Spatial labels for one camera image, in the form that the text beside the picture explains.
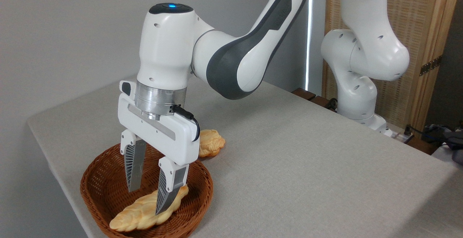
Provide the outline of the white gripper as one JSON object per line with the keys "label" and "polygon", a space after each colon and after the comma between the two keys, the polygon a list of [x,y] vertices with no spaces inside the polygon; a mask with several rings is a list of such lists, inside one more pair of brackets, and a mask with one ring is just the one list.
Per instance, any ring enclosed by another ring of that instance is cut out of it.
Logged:
{"label": "white gripper", "polygon": [[135,83],[121,80],[118,118],[127,129],[121,133],[120,153],[124,156],[128,191],[140,188],[146,142],[166,157],[159,160],[156,215],[165,212],[186,185],[190,163],[199,155],[199,128],[179,113],[161,115],[159,120],[135,106]]}

